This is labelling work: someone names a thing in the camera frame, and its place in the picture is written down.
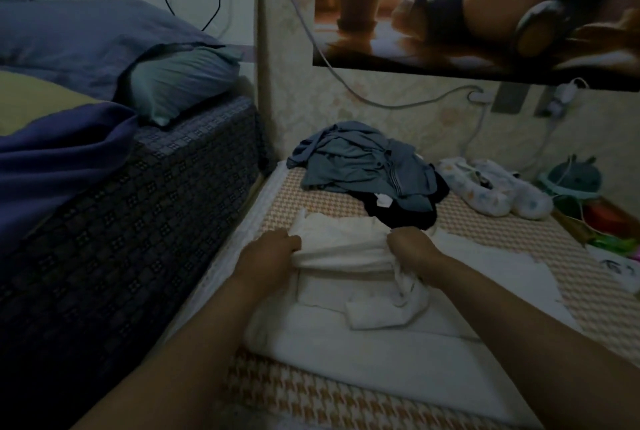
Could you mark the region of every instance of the pile of clothes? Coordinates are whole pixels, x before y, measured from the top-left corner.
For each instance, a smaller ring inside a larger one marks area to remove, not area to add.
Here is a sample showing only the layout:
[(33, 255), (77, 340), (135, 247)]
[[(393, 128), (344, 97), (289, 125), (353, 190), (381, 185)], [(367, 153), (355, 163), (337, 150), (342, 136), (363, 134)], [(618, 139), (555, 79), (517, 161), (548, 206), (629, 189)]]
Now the pile of clothes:
[(358, 121), (324, 128), (296, 147), (287, 167), (306, 167), (303, 188), (348, 193), (389, 228), (427, 230), (449, 187), (415, 148)]

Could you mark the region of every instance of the light blue pillowcase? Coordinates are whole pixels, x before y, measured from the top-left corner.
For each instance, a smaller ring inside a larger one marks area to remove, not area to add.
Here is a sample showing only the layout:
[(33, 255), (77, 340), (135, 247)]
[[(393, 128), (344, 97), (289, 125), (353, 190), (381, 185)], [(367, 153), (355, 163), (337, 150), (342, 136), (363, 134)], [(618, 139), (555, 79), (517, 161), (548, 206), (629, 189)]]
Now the light blue pillowcase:
[(172, 51), (136, 64), (124, 83), (123, 101), (159, 126), (182, 111), (228, 91), (242, 55), (229, 47)]

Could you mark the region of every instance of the pillow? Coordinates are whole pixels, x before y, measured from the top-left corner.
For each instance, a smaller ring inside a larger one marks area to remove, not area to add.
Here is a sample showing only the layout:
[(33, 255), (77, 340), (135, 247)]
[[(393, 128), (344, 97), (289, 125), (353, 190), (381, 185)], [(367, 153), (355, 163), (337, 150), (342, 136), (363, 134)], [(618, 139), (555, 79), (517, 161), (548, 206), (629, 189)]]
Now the pillow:
[(165, 126), (181, 111), (228, 91), (238, 77), (240, 58), (228, 47), (196, 47), (139, 62), (123, 79), (118, 100)]
[(135, 62), (220, 41), (142, 0), (0, 0), (0, 70), (104, 101)]
[(52, 113), (97, 102), (42, 79), (0, 71), (0, 136)]

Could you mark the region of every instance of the bed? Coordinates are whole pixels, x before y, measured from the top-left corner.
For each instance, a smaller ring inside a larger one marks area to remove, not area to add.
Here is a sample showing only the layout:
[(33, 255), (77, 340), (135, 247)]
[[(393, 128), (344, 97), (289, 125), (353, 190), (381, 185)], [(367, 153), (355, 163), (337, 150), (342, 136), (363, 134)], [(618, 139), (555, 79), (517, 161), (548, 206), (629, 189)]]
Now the bed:
[[(303, 175), (301, 168), (287, 170), (284, 163), (278, 166), (164, 340), (220, 286), (248, 240), (264, 230), (288, 227), (301, 207), (327, 216), (366, 216), (360, 201), (346, 194), (302, 191)], [(438, 213), (441, 226), (449, 232), (487, 246), (530, 253), (548, 264), (566, 307), (583, 332), (629, 361), (640, 363), (640, 305), (554, 219), (532, 222), (511, 215), (488, 218), (453, 193), (438, 205)], [(236, 354), (225, 387), (227, 402), (293, 417), (300, 428), (510, 428), (478, 415), (348, 385), (244, 349)], [(252, 418), (246, 410), (223, 411), (222, 415), (228, 415), (231, 422), (250, 422)]]
[(254, 104), (233, 93), (140, 127), (124, 167), (2, 261), (4, 417), (68, 428), (132, 371), (274, 159)]

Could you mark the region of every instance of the wall poster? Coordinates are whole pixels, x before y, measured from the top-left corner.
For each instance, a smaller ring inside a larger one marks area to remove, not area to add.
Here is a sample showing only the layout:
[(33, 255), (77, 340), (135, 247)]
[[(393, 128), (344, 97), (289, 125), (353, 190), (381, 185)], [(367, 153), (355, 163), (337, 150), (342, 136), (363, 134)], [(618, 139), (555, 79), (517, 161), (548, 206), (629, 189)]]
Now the wall poster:
[(316, 0), (314, 34), (334, 67), (640, 90), (640, 0)]

